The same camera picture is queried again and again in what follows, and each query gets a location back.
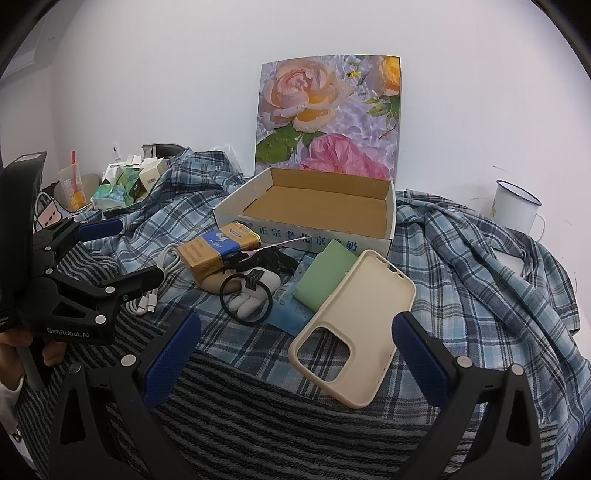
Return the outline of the white enamel mug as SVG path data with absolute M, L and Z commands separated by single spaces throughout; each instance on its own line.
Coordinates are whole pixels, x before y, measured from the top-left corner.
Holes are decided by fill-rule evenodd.
M 546 232 L 546 219 L 539 213 L 542 202 L 528 190 L 507 180 L 497 180 L 497 189 L 490 210 L 490 218 L 497 224 L 530 234 L 537 219 L 541 221 L 541 241 Z

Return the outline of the blue plaid shirt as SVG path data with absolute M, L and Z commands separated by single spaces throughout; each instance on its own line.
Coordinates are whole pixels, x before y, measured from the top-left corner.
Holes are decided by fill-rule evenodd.
M 165 245 L 205 232 L 213 209 L 245 180 L 221 152 L 174 157 L 152 193 L 115 212 L 120 234 L 91 241 L 123 272 L 151 264 Z M 451 350 L 483 367 L 524 366 L 543 428 L 543 473 L 572 452 L 590 420 L 590 364 L 566 270 L 541 244 L 451 201 L 397 197 L 390 260 L 415 283 L 416 318 Z

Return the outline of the orange white tube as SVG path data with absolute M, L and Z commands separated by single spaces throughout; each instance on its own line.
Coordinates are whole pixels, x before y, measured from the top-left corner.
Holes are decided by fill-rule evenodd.
M 70 163 L 58 172 L 69 211 L 77 211 L 87 204 L 76 152 L 70 153 Z

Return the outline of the striped grey towel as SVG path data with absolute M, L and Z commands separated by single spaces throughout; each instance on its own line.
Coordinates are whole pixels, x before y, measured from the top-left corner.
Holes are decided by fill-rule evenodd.
M 41 392 L 25 389 L 16 416 L 48 479 L 400 479 L 444 456 L 446 479 L 546 479 L 554 423 L 535 424 L 511 373 L 487 392 L 485 414 L 455 424 L 428 451 L 435 421 L 398 423 L 332 408 L 194 351 L 163 405 L 137 407 L 156 433 L 135 445 L 108 380 L 119 358 L 159 330 L 122 316 L 111 346 L 71 346 Z

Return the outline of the blue plastic packet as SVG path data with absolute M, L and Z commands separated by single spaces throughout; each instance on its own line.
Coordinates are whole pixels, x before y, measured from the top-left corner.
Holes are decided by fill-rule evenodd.
M 287 278 L 283 285 L 273 294 L 273 309 L 266 319 L 266 322 L 271 326 L 279 328 L 293 337 L 296 337 L 315 315 L 314 312 L 294 297 L 297 284 L 313 261 L 314 257 L 304 255 L 294 275 Z

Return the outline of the white cardboard box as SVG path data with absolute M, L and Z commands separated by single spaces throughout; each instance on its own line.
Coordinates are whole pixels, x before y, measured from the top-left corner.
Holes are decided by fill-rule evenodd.
M 390 180 L 311 170 L 270 168 L 213 209 L 216 224 L 240 222 L 264 243 L 318 253 L 332 240 L 359 255 L 386 257 L 396 229 L 396 192 Z

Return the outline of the white plush hair ornament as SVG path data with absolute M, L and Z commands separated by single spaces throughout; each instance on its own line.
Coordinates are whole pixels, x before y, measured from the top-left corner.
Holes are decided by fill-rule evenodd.
M 239 279 L 240 293 L 228 305 L 229 311 L 240 320 L 253 321 L 263 312 L 263 305 L 280 287 L 280 276 L 264 268 L 245 272 L 249 280 Z

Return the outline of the rose flower painting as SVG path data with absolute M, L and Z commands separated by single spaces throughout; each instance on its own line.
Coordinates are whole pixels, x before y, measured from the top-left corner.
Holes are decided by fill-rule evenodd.
M 398 56 L 341 54 L 264 63 L 254 169 L 394 180 L 401 94 Z

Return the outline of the black clip with pink strap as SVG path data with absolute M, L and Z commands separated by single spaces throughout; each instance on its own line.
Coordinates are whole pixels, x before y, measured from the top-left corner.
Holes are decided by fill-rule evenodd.
M 224 257 L 222 269 L 245 273 L 253 268 L 263 268 L 280 276 L 291 276 L 296 272 L 297 266 L 298 262 L 293 257 L 283 253 L 277 247 L 269 247 L 256 251 L 230 253 Z

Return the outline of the gold cigarette pack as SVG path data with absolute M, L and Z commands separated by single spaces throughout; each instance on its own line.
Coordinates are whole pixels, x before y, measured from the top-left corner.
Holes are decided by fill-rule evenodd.
M 194 279 L 201 281 L 221 270 L 225 256 L 259 246 L 259 234 L 242 223 L 232 222 L 178 246 L 177 252 Z

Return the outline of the beige phone case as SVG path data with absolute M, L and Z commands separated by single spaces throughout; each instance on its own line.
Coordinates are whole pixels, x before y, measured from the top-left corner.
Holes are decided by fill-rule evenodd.
M 410 311 L 415 283 L 374 250 L 361 253 L 353 267 L 315 316 L 290 343 L 291 366 L 342 404 L 362 409 L 373 402 L 397 347 L 392 337 L 394 317 Z M 298 360 L 308 337 L 324 328 L 349 349 L 339 374 L 325 381 Z

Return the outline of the beige round silicone cover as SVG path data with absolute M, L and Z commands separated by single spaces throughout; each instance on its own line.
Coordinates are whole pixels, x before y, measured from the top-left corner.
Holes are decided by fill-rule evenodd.
M 226 278 L 233 274 L 235 274 L 235 271 L 233 270 L 228 270 L 225 272 L 219 271 L 207 276 L 206 278 L 204 278 L 204 280 L 197 281 L 197 286 L 207 293 L 218 295 L 219 292 L 221 292 L 221 284 L 226 280 Z M 240 280 L 232 279 L 228 282 L 228 285 L 224 287 L 224 292 L 233 293 L 239 291 L 240 288 L 242 288 Z

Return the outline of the pile of small boxes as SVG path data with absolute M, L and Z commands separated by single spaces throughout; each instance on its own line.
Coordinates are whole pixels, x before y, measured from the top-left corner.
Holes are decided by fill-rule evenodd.
M 167 170 L 164 158 L 129 157 L 107 166 L 102 180 L 91 197 L 95 209 L 126 208 L 144 199 Z

